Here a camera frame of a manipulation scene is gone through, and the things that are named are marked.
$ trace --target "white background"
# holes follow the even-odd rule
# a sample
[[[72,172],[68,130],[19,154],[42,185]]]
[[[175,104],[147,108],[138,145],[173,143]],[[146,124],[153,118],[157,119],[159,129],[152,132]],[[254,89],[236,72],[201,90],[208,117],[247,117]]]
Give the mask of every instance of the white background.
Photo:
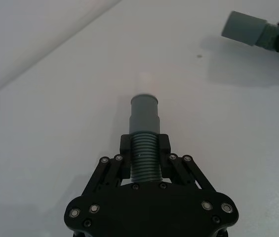
[[[0,63],[70,7],[44,2],[0,0]],[[0,237],[72,235],[66,205],[118,153],[141,73],[173,152],[238,206],[230,236],[279,237],[279,54],[220,37],[231,10],[279,21],[279,0],[123,0],[2,89]]]

